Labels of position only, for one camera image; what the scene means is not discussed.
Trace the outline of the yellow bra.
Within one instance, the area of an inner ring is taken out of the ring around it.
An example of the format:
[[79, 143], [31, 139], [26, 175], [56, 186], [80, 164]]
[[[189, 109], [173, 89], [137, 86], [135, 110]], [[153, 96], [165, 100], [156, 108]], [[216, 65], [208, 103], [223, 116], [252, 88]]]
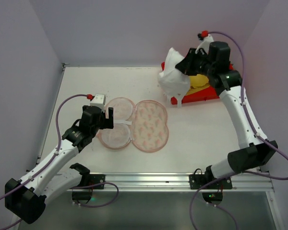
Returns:
[[206, 76], [198, 74], [190, 76], [190, 88], [186, 95], [190, 95], [199, 91], [202, 91], [210, 86], [209, 80]]

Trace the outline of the red plastic tray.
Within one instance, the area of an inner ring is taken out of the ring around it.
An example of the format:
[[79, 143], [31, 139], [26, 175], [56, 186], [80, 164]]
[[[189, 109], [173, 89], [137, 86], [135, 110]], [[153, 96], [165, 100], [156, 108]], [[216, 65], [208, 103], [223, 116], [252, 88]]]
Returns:
[[206, 101], [206, 100], [212, 100], [212, 99], [218, 99], [219, 97], [216, 94], [216, 91], [209, 86], [208, 88], [190, 94], [190, 95], [185, 95], [182, 99], [182, 103], [193, 103], [193, 102], [199, 102], [199, 101]]

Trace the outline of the floral mesh laundry bag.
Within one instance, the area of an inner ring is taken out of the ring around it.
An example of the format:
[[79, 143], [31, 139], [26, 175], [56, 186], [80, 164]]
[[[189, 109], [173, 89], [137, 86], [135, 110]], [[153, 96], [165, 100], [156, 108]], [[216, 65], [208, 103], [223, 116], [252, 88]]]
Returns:
[[166, 108], [153, 100], [134, 104], [130, 99], [118, 97], [106, 108], [114, 109], [114, 128], [103, 129], [97, 134], [101, 144], [108, 149], [120, 150], [133, 144], [143, 152], [156, 152], [168, 141], [168, 113]]

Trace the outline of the white bra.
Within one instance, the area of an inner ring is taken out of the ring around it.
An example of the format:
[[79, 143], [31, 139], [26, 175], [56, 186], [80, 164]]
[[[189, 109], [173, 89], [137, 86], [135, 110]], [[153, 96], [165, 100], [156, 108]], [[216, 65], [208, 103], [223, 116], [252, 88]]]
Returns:
[[189, 76], [175, 68], [183, 59], [184, 57], [178, 51], [170, 48], [165, 60], [164, 70], [157, 77], [159, 86], [167, 97], [167, 101], [170, 103], [170, 99], [174, 97], [177, 100], [178, 108], [181, 108], [182, 99], [189, 91], [191, 85]]

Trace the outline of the aluminium front rail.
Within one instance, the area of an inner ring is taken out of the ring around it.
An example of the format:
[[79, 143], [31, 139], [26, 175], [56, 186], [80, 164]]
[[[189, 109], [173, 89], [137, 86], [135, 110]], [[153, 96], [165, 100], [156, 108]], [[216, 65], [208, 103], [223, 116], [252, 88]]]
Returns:
[[[193, 192], [197, 189], [190, 172], [185, 173], [106, 173], [92, 172], [92, 181], [116, 184], [121, 192]], [[239, 174], [203, 190], [204, 192], [272, 192], [272, 181], [251, 174]]]

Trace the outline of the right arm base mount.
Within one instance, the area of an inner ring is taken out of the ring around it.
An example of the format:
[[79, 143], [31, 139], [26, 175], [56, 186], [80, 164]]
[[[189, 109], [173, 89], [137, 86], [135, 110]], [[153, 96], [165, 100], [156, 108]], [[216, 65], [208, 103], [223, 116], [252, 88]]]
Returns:
[[[205, 184], [214, 180], [214, 177], [210, 176], [209, 173], [203, 172], [201, 169], [196, 169], [193, 173], [189, 174], [189, 185], [191, 190], [199, 189]], [[215, 182], [208, 185], [205, 189], [232, 189], [232, 182], [230, 178], [225, 178], [221, 181]]]

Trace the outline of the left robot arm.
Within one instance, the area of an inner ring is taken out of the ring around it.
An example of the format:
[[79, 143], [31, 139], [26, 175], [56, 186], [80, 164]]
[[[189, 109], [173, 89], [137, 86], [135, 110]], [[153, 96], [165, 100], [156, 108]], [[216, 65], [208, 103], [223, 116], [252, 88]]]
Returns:
[[5, 185], [5, 207], [27, 224], [32, 224], [55, 197], [72, 188], [88, 188], [90, 170], [79, 163], [66, 173], [57, 173], [89, 145], [101, 129], [114, 127], [114, 109], [83, 106], [82, 117], [65, 131], [57, 147], [21, 179]]

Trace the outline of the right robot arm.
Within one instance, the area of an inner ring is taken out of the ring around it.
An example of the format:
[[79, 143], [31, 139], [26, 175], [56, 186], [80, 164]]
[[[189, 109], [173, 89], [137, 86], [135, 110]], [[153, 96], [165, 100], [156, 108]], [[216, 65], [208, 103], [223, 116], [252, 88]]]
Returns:
[[230, 67], [230, 47], [226, 42], [212, 42], [208, 52], [190, 48], [185, 58], [175, 68], [188, 76], [204, 75], [209, 84], [225, 105], [234, 125], [239, 150], [230, 152], [227, 158], [210, 165], [205, 170], [207, 182], [233, 173], [264, 166], [272, 158], [277, 147], [275, 141], [269, 141], [265, 134], [257, 136], [252, 127], [257, 125], [252, 110], [246, 115], [244, 109], [250, 108], [242, 87], [240, 73]]

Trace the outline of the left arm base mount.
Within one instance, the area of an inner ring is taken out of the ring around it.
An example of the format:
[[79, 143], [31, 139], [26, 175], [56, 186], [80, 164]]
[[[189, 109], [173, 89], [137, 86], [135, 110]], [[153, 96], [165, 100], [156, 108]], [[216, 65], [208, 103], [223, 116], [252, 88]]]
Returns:
[[90, 189], [102, 190], [104, 189], [103, 182], [105, 182], [105, 178], [106, 178], [105, 174], [89, 174], [87, 176], [83, 176], [80, 183], [72, 187], [72, 189], [75, 189], [76, 187], [84, 187], [97, 184], [98, 186], [94, 186]]

